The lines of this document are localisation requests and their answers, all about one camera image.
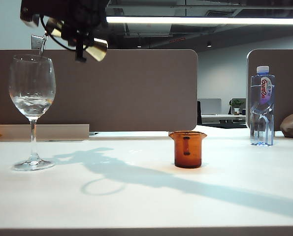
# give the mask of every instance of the bottle cap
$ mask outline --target bottle cap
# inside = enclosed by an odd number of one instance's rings
[[[257,73],[269,73],[269,66],[267,65],[257,66]]]

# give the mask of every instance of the office wall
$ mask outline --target office wall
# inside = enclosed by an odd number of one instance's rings
[[[19,18],[21,0],[0,0],[0,49],[30,49],[31,35],[44,35],[41,24],[37,28],[26,26]],[[47,49],[61,49],[50,38]]]
[[[227,114],[231,98],[246,97],[248,53],[254,49],[275,48],[293,49],[293,36],[197,52],[198,98],[221,98],[222,114]]]

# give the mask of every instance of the table surface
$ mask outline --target table surface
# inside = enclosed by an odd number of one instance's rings
[[[29,142],[0,142],[0,232],[293,228],[293,139],[255,147],[247,128],[195,130],[207,134],[198,169],[174,166],[169,137],[38,142],[56,166],[34,172],[11,170]]]
[[[246,118],[246,115],[201,115],[202,118]]]

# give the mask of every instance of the cable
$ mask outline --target cable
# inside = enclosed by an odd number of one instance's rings
[[[71,48],[68,48],[67,46],[63,45],[62,43],[60,43],[46,28],[44,22],[43,22],[43,15],[40,15],[40,21],[41,21],[41,24],[44,28],[44,30],[47,32],[47,34],[53,39],[53,41],[55,41],[57,44],[59,44],[61,47],[65,48],[65,49],[68,49],[69,51],[73,51],[75,52],[76,50],[75,49],[71,49]]]

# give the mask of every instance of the glass base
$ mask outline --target glass base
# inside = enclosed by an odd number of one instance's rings
[[[261,147],[269,147],[269,146],[272,146],[273,144],[267,144],[265,142],[257,142],[257,143],[251,143],[251,145],[261,146]]]
[[[55,164],[51,161],[44,161],[39,159],[38,161],[23,161],[13,166],[13,170],[16,171],[37,171],[53,167]]]

